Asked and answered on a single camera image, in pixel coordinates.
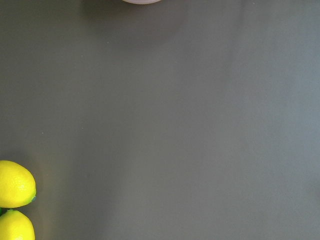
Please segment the pink ice bowl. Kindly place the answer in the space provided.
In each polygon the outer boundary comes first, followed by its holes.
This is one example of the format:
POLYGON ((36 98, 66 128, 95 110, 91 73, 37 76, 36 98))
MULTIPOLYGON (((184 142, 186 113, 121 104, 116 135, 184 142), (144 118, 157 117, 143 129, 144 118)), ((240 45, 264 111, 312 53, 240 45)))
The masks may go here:
POLYGON ((123 0, 126 3, 136 4, 136 5, 148 5, 160 2, 161 0, 123 0))

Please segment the lower whole lemon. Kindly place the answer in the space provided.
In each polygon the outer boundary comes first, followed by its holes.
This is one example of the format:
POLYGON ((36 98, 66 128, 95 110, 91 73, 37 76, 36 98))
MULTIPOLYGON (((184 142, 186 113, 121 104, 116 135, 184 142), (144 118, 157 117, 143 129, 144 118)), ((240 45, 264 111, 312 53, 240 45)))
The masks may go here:
POLYGON ((1 240, 35 240, 30 219, 18 210, 7 210, 0 216, 1 240))

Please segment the whole lemon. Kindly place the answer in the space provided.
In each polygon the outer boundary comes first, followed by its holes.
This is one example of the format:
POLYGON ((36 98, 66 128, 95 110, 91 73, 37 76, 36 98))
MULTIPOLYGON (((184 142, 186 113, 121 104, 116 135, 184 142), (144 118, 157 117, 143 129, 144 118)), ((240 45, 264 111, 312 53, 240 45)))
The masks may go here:
POLYGON ((0 216, 1 240, 35 240, 30 219, 18 210, 7 210, 0 216))
POLYGON ((36 195, 36 182, 28 169, 13 161, 0 161, 0 206, 2 208, 26 206, 34 201, 36 195))

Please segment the upper whole lemon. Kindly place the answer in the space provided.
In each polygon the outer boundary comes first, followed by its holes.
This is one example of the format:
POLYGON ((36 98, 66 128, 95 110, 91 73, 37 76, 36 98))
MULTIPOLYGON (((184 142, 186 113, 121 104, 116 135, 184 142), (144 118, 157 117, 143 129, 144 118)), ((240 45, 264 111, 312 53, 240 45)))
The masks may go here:
POLYGON ((0 161, 0 206, 2 208, 26 206, 34 201, 36 195, 36 182, 28 169, 13 161, 0 161))

